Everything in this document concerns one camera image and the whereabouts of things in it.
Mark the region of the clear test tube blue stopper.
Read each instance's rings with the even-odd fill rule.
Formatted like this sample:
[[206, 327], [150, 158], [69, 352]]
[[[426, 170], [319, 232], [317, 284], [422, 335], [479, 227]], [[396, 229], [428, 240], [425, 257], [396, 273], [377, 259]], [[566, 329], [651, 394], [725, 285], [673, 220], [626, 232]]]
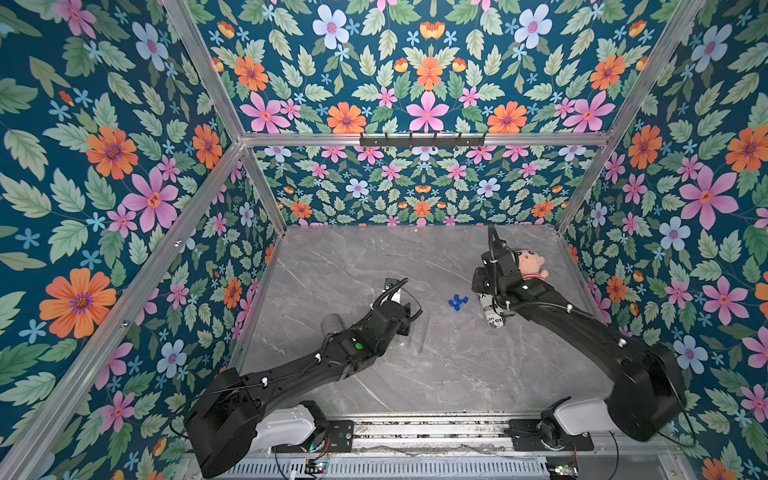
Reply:
[[418, 347], [417, 348], [417, 353], [418, 353], [419, 356], [421, 356], [423, 354], [423, 351], [424, 351], [424, 346], [425, 346], [425, 342], [426, 342], [426, 339], [427, 339], [429, 325], [430, 325], [430, 319], [429, 318], [426, 318], [423, 321], [423, 323], [421, 324], [421, 330], [420, 330], [420, 334], [419, 334], [419, 341], [418, 341], [418, 344], [417, 344], [417, 347]]

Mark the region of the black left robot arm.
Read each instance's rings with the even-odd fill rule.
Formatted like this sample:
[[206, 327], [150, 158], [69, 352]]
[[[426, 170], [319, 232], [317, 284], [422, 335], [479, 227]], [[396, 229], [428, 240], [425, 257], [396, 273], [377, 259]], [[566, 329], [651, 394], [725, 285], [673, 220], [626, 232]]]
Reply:
[[387, 282], [358, 322], [326, 335], [307, 355], [255, 373], [229, 368], [214, 377], [184, 418], [203, 478], [213, 479], [242, 460], [258, 436], [257, 425], [279, 404], [371, 367], [395, 336], [410, 333], [423, 310], [413, 312], [395, 299], [406, 278]]

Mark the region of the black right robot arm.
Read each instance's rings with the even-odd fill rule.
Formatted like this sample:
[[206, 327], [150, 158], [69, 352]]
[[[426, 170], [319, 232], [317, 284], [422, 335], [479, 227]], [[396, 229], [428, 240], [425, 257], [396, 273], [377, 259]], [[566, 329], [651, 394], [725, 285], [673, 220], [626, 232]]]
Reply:
[[487, 323], [500, 328], [513, 317], [532, 321], [585, 355], [612, 383], [604, 399], [566, 397], [543, 410], [533, 434], [546, 448], [560, 450], [568, 438], [593, 432], [620, 431], [646, 442], [684, 413], [682, 374], [673, 351], [624, 337], [576, 307], [548, 283], [543, 257], [512, 249], [494, 226], [487, 240], [472, 280]]

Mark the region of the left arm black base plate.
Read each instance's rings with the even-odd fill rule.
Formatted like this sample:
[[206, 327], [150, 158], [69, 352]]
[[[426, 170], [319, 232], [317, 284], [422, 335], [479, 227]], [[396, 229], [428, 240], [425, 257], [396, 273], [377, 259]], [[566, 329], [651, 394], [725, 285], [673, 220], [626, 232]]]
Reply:
[[350, 453], [352, 451], [355, 424], [351, 420], [331, 420], [315, 427], [309, 436], [296, 445], [279, 445], [277, 453]]

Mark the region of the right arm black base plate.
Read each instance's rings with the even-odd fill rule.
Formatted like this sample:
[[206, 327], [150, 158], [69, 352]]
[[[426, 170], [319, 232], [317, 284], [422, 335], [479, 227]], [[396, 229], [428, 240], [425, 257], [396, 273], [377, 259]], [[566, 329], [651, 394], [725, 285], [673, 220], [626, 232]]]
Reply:
[[511, 438], [514, 449], [521, 452], [586, 452], [594, 449], [588, 433], [568, 435], [552, 419], [511, 419], [504, 434]]

